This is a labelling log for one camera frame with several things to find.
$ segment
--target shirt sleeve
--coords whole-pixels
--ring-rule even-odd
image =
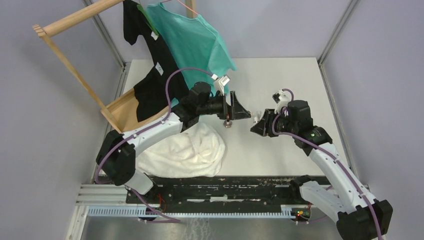
[[[133,14],[137,9],[137,3],[131,0],[123,1],[123,38],[131,45],[137,42],[137,38],[141,32],[137,23],[133,20]]]
[[[236,64],[228,54],[225,45],[223,46],[218,40],[215,41],[212,48],[207,67],[209,71],[219,77],[225,75],[228,69],[237,70]]]

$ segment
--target white table surface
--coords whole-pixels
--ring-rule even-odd
[[[228,73],[229,89],[253,114],[274,109],[272,95],[282,88],[291,89],[294,98],[308,102],[313,122],[323,127],[333,139],[346,162],[342,142],[327,96],[317,60],[313,57],[235,58],[237,71]],[[151,60],[133,60],[124,93],[141,81],[153,67]],[[214,115],[201,116],[200,122],[211,125],[226,144],[222,169],[218,176],[298,176],[323,175],[319,167],[298,148],[289,136],[262,137],[250,128],[253,119],[232,121],[224,128]]]

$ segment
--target screw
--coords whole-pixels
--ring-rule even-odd
[[[231,128],[231,125],[233,125],[233,122],[230,119],[224,121],[224,127],[226,129]]]

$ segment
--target cable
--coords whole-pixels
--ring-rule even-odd
[[[286,106],[283,106],[283,107],[281,108],[280,113],[281,113],[281,114],[286,115],[286,112],[287,112],[287,107],[286,107]]]
[[[364,195],[364,192],[361,190],[361,188],[359,187],[359,185],[357,184],[357,182],[354,180],[354,178],[352,177],[352,175],[350,175],[350,173],[348,172],[348,170],[345,168],[345,166],[337,159],[336,156],[334,156],[331,152],[325,150],[324,148],[314,144],[313,142],[310,142],[296,134],[293,134],[291,132],[276,132],[275,130],[275,124],[277,119],[281,116],[281,113],[278,114],[275,118],[274,121],[272,122],[272,133],[275,135],[288,135],[291,136],[292,138],[295,138],[297,140],[300,140],[308,145],[310,145],[311,147],[320,150],[321,152],[327,154],[328,156],[330,156],[330,158],[332,158],[337,165],[339,165],[339,167],[341,168],[341,170],[343,170],[343,172],[346,174],[346,176],[349,178],[349,180],[352,182],[353,186],[356,188],[357,192],[359,193],[359,195],[363,198],[363,200],[365,201],[366,205],[368,205],[369,211],[371,212],[372,215],[372,219],[374,220],[374,224],[375,224],[375,229],[377,231],[377,237],[378,240],[382,240],[382,232],[380,229],[380,225],[379,225],[379,221],[377,219],[377,215],[376,212],[374,211],[373,205],[371,204],[371,202],[368,200],[367,196]],[[312,222],[316,222],[317,220],[321,220],[322,218],[316,219],[314,221],[310,221],[309,223]]]
[[[306,221],[309,221],[309,219],[311,219],[311,217],[307,218],[307,217],[304,217],[304,216],[302,216],[302,215],[299,215],[299,217],[301,217],[301,218],[305,219]]]
[[[165,213],[165,211],[167,210],[167,202],[162,198],[160,194],[158,194],[157,196],[159,197],[159,207],[162,207],[162,202],[163,202],[162,213]]]
[[[287,91],[287,92],[289,92],[290,94],[291,94],[291,100],[293,101],[293,100],[295,100],[295,94],[293,93],[293,91],[292,90],[290,90],[290,89],[288,89],[288,88],[283,88],[283,89],[281,89],[282,91]]]
[[[129,137],[127,137],[127,138],[125,138],[124,140],[122,140],[122,141],[120,141],[118,144],[116,144],[114,147],[112,147],[112,149],[104,156],[104,158],[100,161],[100,163],[98,164],[98,167],[97,167],[97,170],[95,171],[95,175],[94,175],[94,180],[95,180],[95,182],[97,183],[97,184],[106,184],[106,183],[110,183],[111,181],[110,180],[108,180],[108,181],[100,181],[99,180],[99,173],[100,173],[100,171],[102,170],[102,168],[103,168],[103,165],[105,164],[105,162],[106,162],[106,160],[112,155],[112,153],[114,152],[114,151],[116,151],[122,144],[124,144],[124,143],[126,143],[127,141],[129,141],[129,140],[131,140],[131,139],[134,139],[136,136],[138,136],[138,135],[140,135],[141,133],[143,133],[143,132],[145,132],[145,131],[147,131],[147,130],[150,130],[150,129],[152,129],[152,128],[154,128],[154,127],[156,127],[156,126],[158,126],[158,125],[160,125],[160,124],[162,124],[162,122],[164,122],[165,120],[167,120],[168,118],[169,118],[169,116],[171,115],[171,99],[170,99],[170,95],[169,95],[169,92],[168,92],[168,86],[169,86],[169,84],[170,84],[170,80],[171,80],[171,78],[173,77],[173,76],[175,76],[177,73],[179,73],[179,72],[182,72],[182,71],[184,71],[184,70],[196,70],[196,71],[199,71],[199,72],[202,72],[202,73],[205,73],[205,74],[207,74],[207,75],[209,75],[209,76],[212,76],[212,73],[210,73],[210,72],[207,72],[207,71],[205,71],[205,70],[203,70],[203,69],[200,69],[200,68],[197,68],[197,67],[185,67],[185,68],[181,68],[181,69],[178,69],[178,70],[176,70],[176,71],[174,71],[173,73],[171,73],[171,75],[169,75],[169,77],[168,77],[168,79],[166,80],[166,84],[165,84],[165,95],[166,95],[166,100],[167,100],[167,103],[168,103],[168,112],[166,113],[166,116],[165,116],[165,118],[162,120],[162,121],[158,121],[158,122],[156,122],[156,123],[154,123],[154,124],[152,124],[152,125],[150,125],[150,126],[148,126],[148,127],[145,127],[145,128],[143,128],[143,129],[141,129],[141,130],[139,130],[139,131],[137,131],[135,134],[131,134],[131,136],[129,136]],[[149,221],[148,223],[156,223],[156,224],[158,224],[158,223],[179,223],[180,222],[180,220],[178,220],[178,219],[175,219],[175,218],[172,218],[172,217],[169,217],[169,216],[166,216],[166,215],[164,215],[164,214],[162,214],[161,212],[159,212],[159,211],[156,211],[155,209],[153,209],[153,207],[151,207],[143,198],[142,198],[142,196],[136,191],[136,190],[134,190],[134,189],[131,189],[133,192],[134,192],[134,194],[138,197],[138,199],[140,199],[140,201],[144,204],[144,205],[146,205],[146,207],[148,208],[148,209],[150,209],[152,212],[154,212],[154,213],[156,213],[157,215],[159,215],[159,216],[161,216],[161,217],[164,217],[164,218],[166,218],[166,219],[169,219],[169,220],[165,220],[165,221]]]
[[[156,209],[154,209],[153,207],[151,207],[147,202],[146,202],[146,200],[144,200],[144,198],[140,195],[140,193],[138,193],[136,190],[134,190],[134,189],[131,189],[131,191],[137,196],[137,198],[138,199],[140,199],[140,201],[144,204],[144,205],[146,205],[146,207],[148,208],[148,209],[150,209],[150,211],[152,211],[154,214],[157,214],[157,215],[159,215],[159,216],[161,216],[161,217],[164,217],[164,218],[166,218],[166,219],[168,219],[168,220],[160,220],[160,221],[146,221],[146,223],[149,223],[149,224],[167,224],[167,223],[179,223],[179,222],[181,222],[181,220],[179,220],[179,219],[176,219],[176,218],[173,218],[173,217],[170,217],[170,216],[167,216],[167,215],[165,215],[165,214],[163,214],[162,212],[160,212],[160,211],[157,211]]]

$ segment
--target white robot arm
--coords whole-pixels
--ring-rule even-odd
[[[216,114],[222,120],[251,117],[251,113],[237,100],[234,91],[230,92],[231,104],[227,103],[226,95],[221,91],[228,80],[227,76],[223,76],[215,81],[217,83],[215,87],[219,89],[215,96],[210,96],[209,84],[197,82],[171,112],[159,119],[123,134],[119,134],[116,130],[110,131],[96,158],[99,168],[115,185],[126,185],[141,195],[146,194],[154,183],[144,172],[136,169],[136,157],[144,150],[197,124],[200,115]]]
[[[345,240],[371,240],[380,237],[380,233],[386,234],[393,213],[390,203],[378,201],[341,161],[328,133],[313,124],[308,102],[293,100],[293,93],[288,100],[284,92],[282,89],[272,96],[276,109],[265,109],[250,131],[263,137],[293,137],[295,144],[323,171],[338,197],[308,175],[291,181],[294,194],[333,220]]]

